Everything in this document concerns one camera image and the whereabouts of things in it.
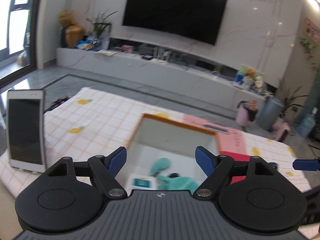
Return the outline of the teal fabric bag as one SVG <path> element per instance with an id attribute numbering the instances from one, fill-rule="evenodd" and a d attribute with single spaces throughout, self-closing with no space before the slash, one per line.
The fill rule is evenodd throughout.
<path id="1" fill-rule="evenodd" d="M 157 180 L 157 189 L 164 191 L 187 190 L 191 194 L 199 187 L 198 183 L 190 177 L 180 176 L 178 173 L 171 173 L 168 176 L 162 174 L 171 166 L 168 158 L 161 158 L 155 161 L 150 169 L 150 176 Z"/>

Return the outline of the checkered lemon table cloth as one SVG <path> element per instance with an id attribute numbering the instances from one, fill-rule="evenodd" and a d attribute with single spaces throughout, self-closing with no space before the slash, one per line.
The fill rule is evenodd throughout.
<path id="1" fill-rule="evenodd" d="M 82 88 L 78 94 L 44 115 L 46 162 L 52 166 L 62 157 L 86 161 L 95 155 L 109 155 L 126 148 L 144 114 L 183 122 L 184 113 Z M 276 163 L 278 171 L 296 188 L 305 192 L 310 184 L 304 173 L 293 169 L 295 154 L 282 142 L 243 132 L 247 156 L 259 156 Z"/>

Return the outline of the framed wall picture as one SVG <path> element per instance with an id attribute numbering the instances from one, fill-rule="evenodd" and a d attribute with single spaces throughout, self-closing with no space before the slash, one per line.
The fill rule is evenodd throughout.
<path id="1" fill-rule="evenodd" d="M 305 33 L 314 42 L 319 43 L 320 29 L 308 17 L 305 19 Z"/>

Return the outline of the pink printed mat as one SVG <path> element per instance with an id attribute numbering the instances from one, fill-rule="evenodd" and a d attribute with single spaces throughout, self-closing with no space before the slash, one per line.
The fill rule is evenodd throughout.
<path id="1" fill-rule="evenodd" d="M 222 151 L 247 155 L 242 131 L 187 114 L 183 116 L 183 122 L 215 132 Z"/>

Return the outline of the grey round trash bin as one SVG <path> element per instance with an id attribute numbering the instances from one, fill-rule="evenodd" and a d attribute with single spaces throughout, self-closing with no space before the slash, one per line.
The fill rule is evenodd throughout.
<path id="1" fill-rule="evenodd" d="M 262 129 L 269 131 L 283 109 L 284 105 L 281 101 L 276 98 L 268 98 L 258 115 L 256 123 Z"/>

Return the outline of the pink bin with black bag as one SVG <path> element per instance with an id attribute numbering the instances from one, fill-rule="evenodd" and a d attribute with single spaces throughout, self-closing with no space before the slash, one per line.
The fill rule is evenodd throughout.
<path id="1" fill-rule="evenodd" d="M 257 100 L 240 101 L 237 105 L 236 123 L 242 128 L 253 122 L 258 113 Z"/>

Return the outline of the green potted floor plant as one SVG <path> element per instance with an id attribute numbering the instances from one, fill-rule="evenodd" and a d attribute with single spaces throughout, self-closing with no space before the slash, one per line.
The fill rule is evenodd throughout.
<path id="1" fill-rule="evenodd" d="M 307 98 L 308 95 L 297 95 L 302 86 L 297 87 L 294 91 L 291 88 L 287 88 L 284 79 L 278 79 L 279 86 L 275 92 L 276 99 L 283 105 L 281 116 L 286 117 L 286 114 L 292 107 L 303 107 L 301 104 L 295 103 L 299 98 Z"/>

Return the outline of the white tissue pack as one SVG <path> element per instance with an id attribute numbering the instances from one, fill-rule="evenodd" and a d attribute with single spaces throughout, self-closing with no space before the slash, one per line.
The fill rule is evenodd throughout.
<path id="1" fill-rule="evenodd" d="M 157 180 L 155 177 L 140 174 L 130 174 L 126 180 L 125 189 L 127 190 L 156 190 Z"/>

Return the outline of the teddy bear figure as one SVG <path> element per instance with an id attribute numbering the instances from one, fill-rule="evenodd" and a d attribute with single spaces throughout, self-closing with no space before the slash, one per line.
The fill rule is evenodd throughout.
<path id="1" fill-rule="evenodd" d="M 255 77 L 256 71 L 253 68 L 247 68 L 244 74 L 244 78 L 249 79 L 249 80 L 253 80 Z"/>

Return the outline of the orange cardboard storage box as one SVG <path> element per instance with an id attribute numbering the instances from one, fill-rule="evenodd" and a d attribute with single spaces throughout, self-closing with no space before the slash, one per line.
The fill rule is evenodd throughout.
<path id="1" fill-rule="evenodd" d="M 197 146 L 203 146 L 214 155 L 220 152 L 215 132 L 144 114 L 126 146 L 127 160 L 116 179 L 125 189 L 130 174 L 150 176 L 153 163 L 158 159 L 168 158 L 171 166 L 162 172 L 164 176 L 178 173 L 180 176 L 193 178 L 200 185 L 207 176 L 196 163 Z"/>

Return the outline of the white smartphone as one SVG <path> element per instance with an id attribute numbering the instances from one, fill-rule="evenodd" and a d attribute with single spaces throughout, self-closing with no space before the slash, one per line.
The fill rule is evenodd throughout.
<path id="1" fill-rule="evenodd" d="M 7 94 L 7 150 L 14 168 L 43 173 L 47 169 L 42 89 L 9 90 Z"/>

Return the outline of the white wifi router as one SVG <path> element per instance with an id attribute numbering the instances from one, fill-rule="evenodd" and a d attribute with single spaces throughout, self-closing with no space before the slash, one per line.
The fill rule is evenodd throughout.
<path id="1" fill-rule="evenodd" d="M 171 50 L 165 49 L 163 47 L 155 47 L 152 51 L 153 59 L 160 63 L 169 62 L 171 55 Z"/>

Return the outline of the black wall television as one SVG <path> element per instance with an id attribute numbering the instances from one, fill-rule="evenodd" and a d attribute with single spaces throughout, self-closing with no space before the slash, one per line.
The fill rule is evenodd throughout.
<path id="1" fill-rule="evenodd" d="M 127 0 L 123 25 L 214 45 L 227 0 Z"/>

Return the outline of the blue water bottle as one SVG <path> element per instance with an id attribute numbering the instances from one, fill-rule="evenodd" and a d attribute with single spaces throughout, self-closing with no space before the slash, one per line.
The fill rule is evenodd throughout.
<path id="1" fill-rule="evenodd" d="M 297 128 L 297 133 L 306 138 L 316 126 L 316 114 L 318 108 L 314 107 L 310 114 L 307 114 Z"/>

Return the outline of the dried yellow flowers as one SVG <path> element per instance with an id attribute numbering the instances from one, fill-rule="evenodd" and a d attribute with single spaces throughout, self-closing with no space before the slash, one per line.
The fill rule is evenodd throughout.
<path id="1" fill-rule="evenodd" d="M 70 25 L 75 25 L 74 14 L 71 10 L 64 10 L 60 12 L 57 16 L 58 22 L 62 27 L 69 27 Z"/>

